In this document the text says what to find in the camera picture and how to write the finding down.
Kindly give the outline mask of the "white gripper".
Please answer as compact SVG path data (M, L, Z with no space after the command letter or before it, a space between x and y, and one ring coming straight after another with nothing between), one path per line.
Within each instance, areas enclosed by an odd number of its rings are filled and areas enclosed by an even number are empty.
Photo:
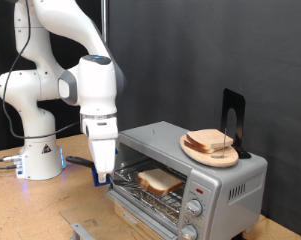
M98 173L98 182L105 183L114 170L118 138L115 116L81 115L81 130L87 136L91 156Z

